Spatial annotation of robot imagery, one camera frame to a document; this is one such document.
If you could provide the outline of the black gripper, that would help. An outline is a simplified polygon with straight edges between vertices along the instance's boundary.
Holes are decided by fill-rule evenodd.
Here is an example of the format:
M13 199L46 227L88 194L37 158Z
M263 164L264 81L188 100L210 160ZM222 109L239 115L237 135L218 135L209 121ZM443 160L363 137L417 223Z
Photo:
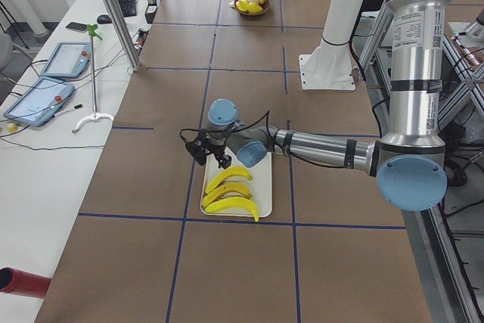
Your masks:
M226 137L224 132L206 132L204 149L206 155L213 154L216 156L218 168L227 169L231 166L231 156L225 152Z

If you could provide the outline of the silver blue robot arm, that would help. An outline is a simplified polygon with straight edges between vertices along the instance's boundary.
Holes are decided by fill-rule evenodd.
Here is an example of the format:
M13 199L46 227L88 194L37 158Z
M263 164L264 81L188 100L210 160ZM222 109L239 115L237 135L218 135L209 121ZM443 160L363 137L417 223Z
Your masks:
M451 0L386 0L394 21L389 126L379 140L364 143L322 135L247 126L235 104L214 101L199 134L199 164L213 155L222 168L237 158L255 166L268 153L330 169L358 169L377 180L383 197L401 210L422 211L445 196L445 143L438 136L442 90L442 36Z

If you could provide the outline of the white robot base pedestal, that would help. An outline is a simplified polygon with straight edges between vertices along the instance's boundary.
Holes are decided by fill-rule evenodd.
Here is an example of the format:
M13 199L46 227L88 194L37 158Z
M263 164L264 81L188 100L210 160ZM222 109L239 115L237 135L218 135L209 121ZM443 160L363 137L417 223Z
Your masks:
M363 0L331 0L321 43L299 56L304 90L355 90L349 52L352 31Z

